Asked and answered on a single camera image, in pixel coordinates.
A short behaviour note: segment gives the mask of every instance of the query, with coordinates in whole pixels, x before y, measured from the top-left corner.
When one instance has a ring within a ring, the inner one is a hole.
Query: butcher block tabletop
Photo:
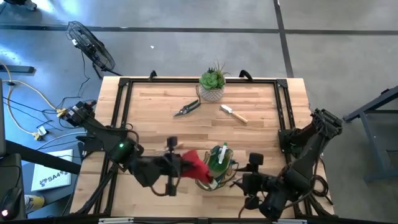
[[[119,79],[120,77],[104,77],[95,109],[95,118],[103,125],[111,124]],[[304,80],[288,78],[287,83],[295,125],[303,128],[312,120]],[[199,108],[189,114],[174,117],[182,106],[198,98],[196,85],[199,84],[134,83],[127,123],[138,132],[139,143],[145,148],[144,155],[160,154],[169,136],[177,136],[178,141],[183,142],[183,149],[176,153],[196,149],[201,158],[214,146],[222,146],[227,142],[228,147],[234,151],[233,158],[241,167],[248,163],[250,152],[257,152],[264,155],[264,165],[260,166],[259,171],[277,175],[285,166],[285,157],[280,152],[277,138],[280,126],[273,85],[227,83],[220,101],[211,103],[202,99]],[[126,92],[125,88],[119,107],[118,125],[121,123]],[[287,114],[282,89],[280,97],[284,114]],[[246,118],[248,123],[244,124],[221,111],[222,104],[231,107]],[[103,152],[95,152],[83,161],[71,212],[81,208],[98,186],[103,158]],[[321,162],[317,174],[326,178]],[[166,177],[161,177],[154,185],[156,191],[164,192],[166,181]],[[105,208],[108,190],[109,184],[104,190],[101,211]],[[333,207],[325,198],[317,199],[326,211],[333,213]],[[150,188],[141,187],[128,171],[119,171],[111,216],[237,218],[243,204],[244,195],[237,186],[229,187],[227,184],[218,190],[207,192],[199,188],[193,179],[182,178],[176,197],[158,197]],[[282,214],[282,218],[293,217],[291,207]],[[258,210],[244,210],[242,218],[264,216]]]

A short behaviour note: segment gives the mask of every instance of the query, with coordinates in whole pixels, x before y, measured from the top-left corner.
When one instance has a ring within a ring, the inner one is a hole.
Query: electric fan
[[[80,49],[93,62],[93,68],[100,79],[102,77],[95,66],[98,66],[104,72],[122,76],[113,71],[115,62],[111,54],[105,49],[104,43],[99,41],[82,23],[78,21],[69,22],[67,35],[74,46]]]

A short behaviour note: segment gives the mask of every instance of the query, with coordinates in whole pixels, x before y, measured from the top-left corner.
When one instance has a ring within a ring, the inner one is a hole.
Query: succulent
[[[199,79],[200,84],[205,90],[220,89],[225,85],[224,75],[229,74],[223,72],[224,65],[220,68],[219,63],[214,64],[213,68],[209,68]]]

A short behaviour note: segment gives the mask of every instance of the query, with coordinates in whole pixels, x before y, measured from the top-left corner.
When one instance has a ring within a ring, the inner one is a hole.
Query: concrete floor
[[[37,12],[7,5],[0,13],[0,24],[60,25],[78,20],[88,26],[103,27],[278,28],[272,0],[118,0],[117,3],[36,0],[36,3]],[[393,0],[280,0],[280,6],[286,29],[398,29],[398,2]],[[226,62],[225,70],[233,76],[246,69],[254,77],[286,77],[279,34],[95,32],[95,35],[115,59],[115,71],[123,75],[149,75],[156,70],[160,76],[198,76],[219,60]],[[0,37],[1,60],[37,69],[34,76],[14,75],[15,79],[40,89],[54,104],[64,96],[76,95],[85,80],[83,63],[79,50],[64,32],[0,30]],[[326,108],[339,117],[397,85],[397,42],[397,35],[287,35],[294,77],[304,78],[311,108]],[[91,80],[82,99],[96,99],[101,82],[87,58],[86,74]],[[39,96],[23,86],[16,87],[12,99],[35,108],[48,108]],[[15,115],[30,130],[39,124],[17,111]],[[5,119],[7,139],[32,148],[41,145],[19,131],[8,113]],[[54,131],[53,135],[74,131]],[[376,163],[359,120],[345,124],[343,134],[328,145],[325,163],[337,215],[398,222],[398,182],[386,180],[368,185],[363,182],[364,175],[375,171]],[[63,209],[59,203],[51,206],[31,217],[59,215]]]

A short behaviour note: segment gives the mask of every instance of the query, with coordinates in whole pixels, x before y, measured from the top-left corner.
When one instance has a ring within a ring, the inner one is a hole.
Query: gray metal frame
[[[394,169],[394,167],[392,166],[386,149],[381,149],[379,146],[377,146],[377,137],[372,132],[367,119],[368,114],[398,113],[398,110],[377,110],[381,106],[389,103],[396,98],[398,98],[398,86],[382,92],[381,95],[374,100],[370,101],[369,103],[360,107],[358,110],[350,113],[349,115],[343,117],[343,120],[346,123],[351,122],[355,118],[361,118],[366,136],[368,137],[372,152],[374,154],[374,157],[376,158],[378,171],[375,174],[365,175],[363,178],[365,182],[372,182],[375,180],[382,180],[390,177],[398,177],[398,169]]]

